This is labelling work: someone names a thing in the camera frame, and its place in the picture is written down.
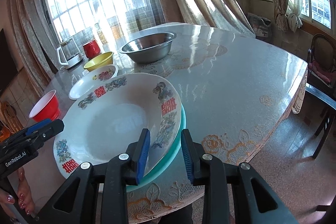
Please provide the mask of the left hand painted nails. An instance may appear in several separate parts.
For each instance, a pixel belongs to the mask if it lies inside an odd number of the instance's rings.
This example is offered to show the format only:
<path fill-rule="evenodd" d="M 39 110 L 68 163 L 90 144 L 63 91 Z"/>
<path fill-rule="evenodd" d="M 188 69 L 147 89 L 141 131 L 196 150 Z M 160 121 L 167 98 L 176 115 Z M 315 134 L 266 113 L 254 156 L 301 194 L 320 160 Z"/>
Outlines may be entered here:
<path fill-rule="evenodd" d="M 20 167 L 17 170 L 17 174 L 19 177 L 18 181 L 18 205 L 21 210 L 24 210 L 27 215 L 30 215 L 35 212 L 35 203 L 32 198 L 31 189 L 29 183 L 25 177 L 25 170 L 23 167 Z M 13 205 L 16 202 L 16 199 L 9 193 L 5 192 L 1 189 L 1 207 L 4 212 L 10 217 L 15 218 L 14 213 L 7 207 L 7 205 Z"/>

